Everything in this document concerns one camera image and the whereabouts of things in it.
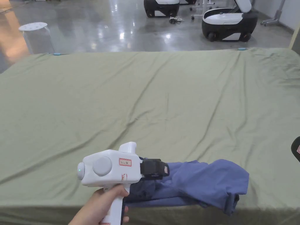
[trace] hand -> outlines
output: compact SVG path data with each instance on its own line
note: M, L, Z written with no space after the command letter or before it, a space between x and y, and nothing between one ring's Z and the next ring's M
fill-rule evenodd
M98 225L107 215L111 204L118 196L126 197L128 192L123 185L114 186L108 192L103 192L103 189L95 191L87 203L74 216L69 225ZM125 207L125 213L128 212L128 207ZM123 222L128 222L129 217L125 216Z

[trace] wrinkled fabric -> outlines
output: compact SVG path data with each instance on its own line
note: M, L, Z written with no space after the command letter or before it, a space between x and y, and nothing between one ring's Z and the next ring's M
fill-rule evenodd
M126 202L133 207L199 204L231 215L239 195L247 193L249 173L233 162L220 159L211 164L191 161L168 165L168 177L132 184Z

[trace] bed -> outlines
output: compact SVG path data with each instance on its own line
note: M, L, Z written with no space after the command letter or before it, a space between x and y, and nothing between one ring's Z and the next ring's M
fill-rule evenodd
M299 224L300 57L290 49L31 55L0 75L0 224L67 224L94 188L84 156L137 143L165 162L217 159L250 174L228 217L130 209L130 224Z

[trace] polished concrete floor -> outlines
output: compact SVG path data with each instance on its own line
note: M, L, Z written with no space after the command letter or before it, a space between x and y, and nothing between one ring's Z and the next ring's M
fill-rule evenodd
M258 24L248 43L209 42L189 6L180 6L181 24L170 24L168 18L147 18L143 0L0 0L0 6L0 73L29 54L18 27L32 22L48 24L59 53L288 47L292 36L284 27ZM31 39L32 45L46 46L44 34Z

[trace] white handle grip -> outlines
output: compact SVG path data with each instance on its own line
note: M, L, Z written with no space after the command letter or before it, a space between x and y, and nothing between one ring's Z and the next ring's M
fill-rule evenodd
M129 193L131 184L122 184ZM104 192L109 191L113 186L104 187ZM101 221L102 225L121 225L123 197L117 197L110 207L107 215Z

